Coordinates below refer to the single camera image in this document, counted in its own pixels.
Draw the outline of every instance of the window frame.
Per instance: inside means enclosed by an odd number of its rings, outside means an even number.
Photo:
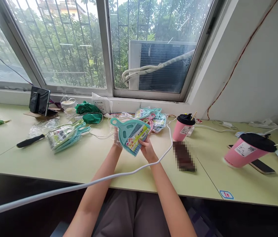
[[[42,87],[56,93],[66,94],[83,94],[91,95],[92,92],[100,96],[108,97],[125,97],[125,98],[139,98],[139,99],[154,99],[154,100],[167,100],[167,101],[185,101],[188,95],[188,91],[192,88],[192,77],[199,63],[200,57],[210,35],[210,29],[214,22],[214,15],[218,5],[218,2],[223,0],[213,0],[211,8],[208,12],[207,19],[205,21],[203,31],[200,35],[198,43],[195,48],[195,53],[189,65],[189,69],[186,74],[184,85],[181,93],[172,92],[153,92],[153,91],[139,91],[129,89],[115,89],[114,85],[114,73],[113,73],[113,58],[112,58],[112,44],[110,35],[110,21],[108,0],[97,0],[98,21],[100,28],[100,38],[102,43],[104,70],[106,88],[84,88],[74,86],[53,86],[47,85],[43,79],[43,75],[40,72],[30,49],[28,48],[21,30],[19,29],[16,20],[13,17],[12,12],[6,0],[0,0],[0,28],[19,59],[21,65],[28,74],[30,80],[34,86]],[[0,88],[9,89],[22,89],[30,90],[31,85],[27,83],[13,83],[13,82],[0,82]]]

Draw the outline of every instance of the small plastic container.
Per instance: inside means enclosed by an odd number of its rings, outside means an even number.
[[[64,109],[64,113],[67,118],[72,118],[76,115],[75,106],[77,105],[75,98],[70,98],[69,100],[65,100],[61,102],[61,107]]]
[[[275,152],[276,147],[274,145],[275,143],[267,136],[245,133],[224,156],[224,160],[231,167],[241,168],[269,152]]]
[[[177,117],[177,122],[174,129],[173,139],[181,142],[186,137],[190,129],[195,125],[195,118],[191,120],[192,114],[182,114]]]

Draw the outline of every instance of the pants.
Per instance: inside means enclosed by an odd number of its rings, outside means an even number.
[[[94,237],[170,237],[157,194],[114,190]]]

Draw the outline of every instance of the black cup lid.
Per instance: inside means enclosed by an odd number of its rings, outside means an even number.
[[[275,143],[268,139],[268,137],[263,137],[255,133],[244,133],[240,136],[240,138],[251,146],[263,151],[275,152],[277,150],[274,146]]]
[[[193,118],[193,120],[191,120],[191,118],[192,118],[192,114],[180,115],[177,117],[177,120],[182,124],[192,126],[195,124],[195,118]]]

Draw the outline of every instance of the black screwdriver handle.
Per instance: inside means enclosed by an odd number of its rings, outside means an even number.
[[[28,146],[28,145],[33,144],[34,142],[38,141],[39,139],[44,138],[44,137],[45,137],[45,135],[41,134],[41,135],[39,135],[37,137],[26,139],[25,141],[22,141],[22,142],[18,143],[16,145],[16,147],[22,148],[22,147]]]

